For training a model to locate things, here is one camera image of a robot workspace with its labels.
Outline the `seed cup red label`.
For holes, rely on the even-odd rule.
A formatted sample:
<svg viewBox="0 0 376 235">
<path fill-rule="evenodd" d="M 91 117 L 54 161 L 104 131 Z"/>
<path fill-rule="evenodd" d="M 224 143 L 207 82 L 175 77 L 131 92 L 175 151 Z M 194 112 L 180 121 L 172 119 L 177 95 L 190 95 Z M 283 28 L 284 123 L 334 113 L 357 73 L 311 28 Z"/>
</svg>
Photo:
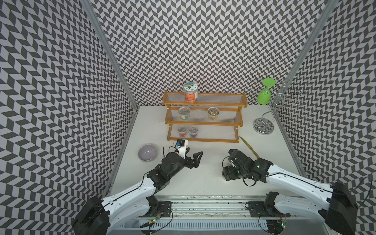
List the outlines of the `seed cup red label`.
<svg viewBox="0 0 376 235">
<path fill-rule="evenodd" d="M 178 133 L 180 137 L 185 137 L 187 135 L 187 127 L 185 125 L 178 126 Z"/>
</svg>

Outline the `green label seed cup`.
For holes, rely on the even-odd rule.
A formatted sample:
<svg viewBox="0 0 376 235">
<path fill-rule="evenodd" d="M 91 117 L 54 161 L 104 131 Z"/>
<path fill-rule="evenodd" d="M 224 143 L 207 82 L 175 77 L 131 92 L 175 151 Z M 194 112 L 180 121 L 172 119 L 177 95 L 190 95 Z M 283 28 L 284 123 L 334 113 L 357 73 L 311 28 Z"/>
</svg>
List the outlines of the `green label seed cup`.
<svg viewBox="0 0 376 235">
<path fill-rule="evenodd" d="M 178 114 L 182 120 L 188 121 L 191 115 L 191 109 L 188 106 L 179 108 Z"/>
</svg>

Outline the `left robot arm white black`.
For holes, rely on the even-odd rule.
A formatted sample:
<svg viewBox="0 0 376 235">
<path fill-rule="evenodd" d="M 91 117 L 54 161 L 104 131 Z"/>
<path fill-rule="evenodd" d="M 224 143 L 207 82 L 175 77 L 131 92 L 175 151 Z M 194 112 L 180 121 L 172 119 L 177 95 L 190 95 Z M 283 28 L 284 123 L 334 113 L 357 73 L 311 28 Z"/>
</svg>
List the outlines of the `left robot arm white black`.
<svg viewBox="0 0 376 235">
<path fill-rule="evenodd" d="M 192 158 L 169 153 L 134 186 L 103 199 L 90 198 L 71 222 L 74 234 L 106 235 L 117 226 L 146 215 L 151 207 L 159 204 L 154 194 L 164 189 L 183 168 L 199 167 L 202 156 L 202 151 Z"/>
</svg>

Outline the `tall seed jar orange label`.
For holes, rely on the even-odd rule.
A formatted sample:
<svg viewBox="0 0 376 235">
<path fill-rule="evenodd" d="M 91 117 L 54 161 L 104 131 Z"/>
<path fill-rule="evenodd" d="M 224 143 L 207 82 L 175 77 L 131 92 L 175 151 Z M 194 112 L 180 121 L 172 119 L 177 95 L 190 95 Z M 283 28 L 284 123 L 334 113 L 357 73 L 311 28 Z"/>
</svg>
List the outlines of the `tall seed jar orange label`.
<svg viewBox="0 0 376 235">
<path fill-rule="evenodd" d="M 188 82 L 183 86 L 185 100 L 188 103 L 196 102 L 198 98 L 198 85 L 195 82 Z"/>
</svg>

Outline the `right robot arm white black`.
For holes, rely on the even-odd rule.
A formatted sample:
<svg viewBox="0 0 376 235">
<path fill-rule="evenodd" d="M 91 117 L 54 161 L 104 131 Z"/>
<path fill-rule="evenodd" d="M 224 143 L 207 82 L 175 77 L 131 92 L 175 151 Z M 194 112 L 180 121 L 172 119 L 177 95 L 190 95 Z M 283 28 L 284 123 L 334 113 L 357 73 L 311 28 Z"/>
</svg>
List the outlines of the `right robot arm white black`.
<svg viewBox="0 0 376 235">
<path fill-rule="evenodd" d="M 358 205 L 348 187 L 340 182 L 334 185 L 309 180 L 291 173 L 271 161 L 255 161 L 237 149 L 230 149 L 230 165 L 223 167 L 226 181 L 251 179 L 287 189 L 297 197 L 269 192 L 264 202 L 250 202 L 251 216 L 256 218 L 300 215 L 324 222 L 341 235 L 354 235 Z"/>
</svg>

